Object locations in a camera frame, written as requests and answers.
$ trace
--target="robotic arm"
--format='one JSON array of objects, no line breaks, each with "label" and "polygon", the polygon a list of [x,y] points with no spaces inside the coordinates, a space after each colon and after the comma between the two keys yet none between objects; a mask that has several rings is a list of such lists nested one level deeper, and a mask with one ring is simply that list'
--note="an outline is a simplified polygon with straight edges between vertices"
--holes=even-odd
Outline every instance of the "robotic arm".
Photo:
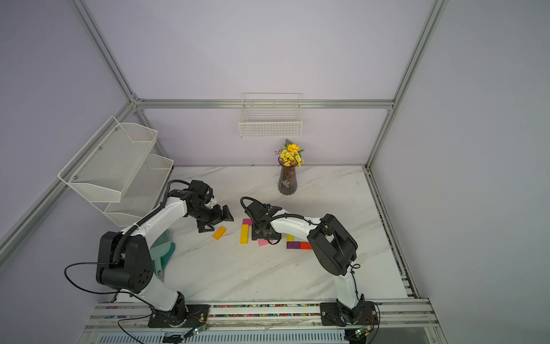
[{"label": "robotic arm", "polygon": [[[185,183],[183,190],[169,191],[170,184]],[[233,221],[225,205],[216,205],[212,189],[201,181],[168,182],[158,208],[121,232],[107,232],[100,240],[96,280],[117,290],[127,290],[154,306],[150,327],[179,326],[189,308],[184,296],[166,286],[154,273],[149,247],[168,227],[181,217],[197,220],[199,233],[214,230],[222,221]]]},{"label": "robotic arm", "polygon": [[[248,206],[244,200],[251,200]],[[372,302],[361,299],[353,278],[353,261],[357,258],[357,243],[336,217],[322,218],[290,214],[278,206],[263,204],[250,197],[241,198],[241,206],[252,219],[252,239],[281,239],[282,233],[309,241],[321,266],[334,275],[336,303],[322,303],[323,325],[345,326],[364,324],[364,314],[371,315]]]},{"label": "robotic arm", "polygon": [[[189,187],[170,191],[174,182]],[[244,200],[251,200],[248,206]],[[323,325],[367,324],[374,305],[357,293],[353,280],[353,261],[357,243],[342,224],[330,214],[323,218],[303,217],[286,210],[263,204],[253,198],[241,199],[245,213],[252,219],[252,240],[281,239],[282,233],[291,234],[311,244],[319,263],[334,275],[338,299],[336,303],[322,303]],[[172,180],[167,183],[161,204],[135,225],[120,232],[107,232],[100,240],[96,280],[116,290],[125,290],[152,305],[149,327],[194,327],[190,311],[208,312],[208,305],[186,305],[184,296],[170,289],[155,275],[149,247],[168,227],[181,217],[197,220],[199,233],[214,230],[222,221],[233,221],[228,207],[216,205],[212,189],[201,181],[187,183]],[[371,323],[377,321],[374,313]]]}]

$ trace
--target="white marble tabletop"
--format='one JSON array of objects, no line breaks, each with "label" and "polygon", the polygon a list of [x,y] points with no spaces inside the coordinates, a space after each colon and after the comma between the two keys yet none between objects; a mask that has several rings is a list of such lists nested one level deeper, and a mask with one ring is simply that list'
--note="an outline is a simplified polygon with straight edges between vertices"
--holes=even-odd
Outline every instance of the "white marble tabletop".
[{"label": "white marble tabletop", "polygon": [[219,204],[229,205],[235,222],[222,222],[227,232],[219,241],[213,232],[198,233],[191,218],[170,228],[176,249],[164,272],[164,282],[189,301],[263,301],[335,299],[333,276],[311,250],[277,245],[259,247],[249,232],[240,244],[244,211],[239,200],[260,202],[308,217],[329,213],[355,238],[355,276],[367,299],[407,298],[386,233],[360,166],[304,166],[298,170],[298,190],[285,196],[277,182],[280,167],[176,167],[171,179],[208,183]]}]

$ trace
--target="teal brush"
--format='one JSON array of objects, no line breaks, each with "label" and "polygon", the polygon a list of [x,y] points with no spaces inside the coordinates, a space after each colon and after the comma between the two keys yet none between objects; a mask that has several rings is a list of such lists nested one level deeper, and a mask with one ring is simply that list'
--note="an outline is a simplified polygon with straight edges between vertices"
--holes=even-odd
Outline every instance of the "teal brush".
[{"label": "teal brush", "polygon": [[153,261],[153,268],[157,277],[162,277],[162,262],[161,258],[166,255],[172,246],[170,238],[168,237],[168,230],[161,234],[158,239],[155,240],[149,254],[151,254],[151,260]]}]

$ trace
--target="wire basket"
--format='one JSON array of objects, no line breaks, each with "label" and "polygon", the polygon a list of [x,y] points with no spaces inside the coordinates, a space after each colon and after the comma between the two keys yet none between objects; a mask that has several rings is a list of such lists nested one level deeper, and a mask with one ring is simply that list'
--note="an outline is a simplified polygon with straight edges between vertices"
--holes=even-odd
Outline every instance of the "wire basket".
[{"label": "wire basket", "polygon": [[109,203],[103,213],[120,227],[131,226],[149,214],[164,191],[174,160],[149,154],[122,200]]},{"label": "wire basket", "polygon": [[58,175],[88,202],[120,202],[157,141],[156,130],[114,121],[113,128],[72,175],[63,177],[63,171]]},{"label": "wire basket", "polygon": [[243,100],[239,129],[242,138],[300,137],[300,100]]}]

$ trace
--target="glass vase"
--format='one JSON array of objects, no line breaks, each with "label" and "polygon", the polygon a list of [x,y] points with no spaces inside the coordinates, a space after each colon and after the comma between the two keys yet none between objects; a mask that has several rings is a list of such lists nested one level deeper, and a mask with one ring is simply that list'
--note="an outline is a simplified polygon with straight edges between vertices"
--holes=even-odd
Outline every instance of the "glass vase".
[{"label": "glass vase", "polygon": [[280,161],[279,165],[279,192],[283,195],[292,195],[298,188],[298,181],[296,180],[296,166],[283,166]]}]

